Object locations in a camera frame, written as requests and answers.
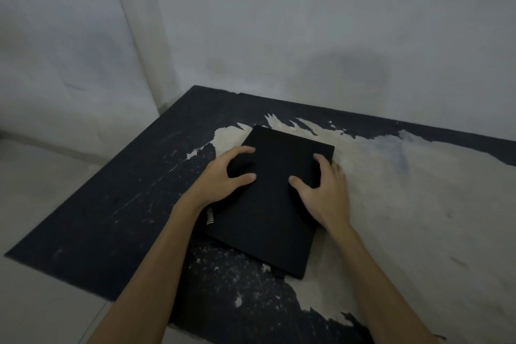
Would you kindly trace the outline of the person's left hand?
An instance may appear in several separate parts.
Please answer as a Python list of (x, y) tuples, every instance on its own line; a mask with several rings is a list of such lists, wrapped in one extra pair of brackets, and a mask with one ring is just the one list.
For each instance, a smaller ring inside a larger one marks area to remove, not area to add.
[(254, 152), (254, 147), (236, 146), (212, 160), (177, 203), (181, 207), (200, 212), (208, 205), (225, 199), (233, 193), (226, 191), (230, 162), (240, 154)]

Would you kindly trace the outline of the black laptop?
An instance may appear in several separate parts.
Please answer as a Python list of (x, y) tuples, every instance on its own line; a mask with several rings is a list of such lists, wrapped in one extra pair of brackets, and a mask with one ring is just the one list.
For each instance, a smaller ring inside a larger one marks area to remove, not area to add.
[(209, 206), (198, 225), (211, 238), (300, 280), (317, 222), (288, 178), (296, 176), (318, 188), (320, 167), (313, 154), (331, 162), (335, 148), (263, 126), (255, 126), (242, 145), (255, 152), (233, 159), (228, 175), (255, 173), (256, 180)]

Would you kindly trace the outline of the person's right forearm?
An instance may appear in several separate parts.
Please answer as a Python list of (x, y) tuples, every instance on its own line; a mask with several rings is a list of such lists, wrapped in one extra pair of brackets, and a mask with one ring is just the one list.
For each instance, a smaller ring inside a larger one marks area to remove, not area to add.
[(328, 225), (375, 344), (440, 344), (372, 258), (349, 224)]

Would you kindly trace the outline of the person's right hand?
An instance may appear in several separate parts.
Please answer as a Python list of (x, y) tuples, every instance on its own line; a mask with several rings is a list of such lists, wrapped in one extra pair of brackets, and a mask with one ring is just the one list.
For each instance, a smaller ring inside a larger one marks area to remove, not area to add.
[(315, 153), (314, 159), (319, 163), (320, 184), (314, 188), (312, 201), (302, 201), (311, 216), (338, 241), (351, 230), (350, 199), (347, 180), (342, 168)]

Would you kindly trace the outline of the person's left forearm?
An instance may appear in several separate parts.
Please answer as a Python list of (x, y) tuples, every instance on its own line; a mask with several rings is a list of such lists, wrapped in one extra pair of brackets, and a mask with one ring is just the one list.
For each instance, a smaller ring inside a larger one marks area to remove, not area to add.
[(129, 283), (87, 344), (161, 344), (169, 323), (186, 250), (205, 203), (190, 192), (171, 215)]

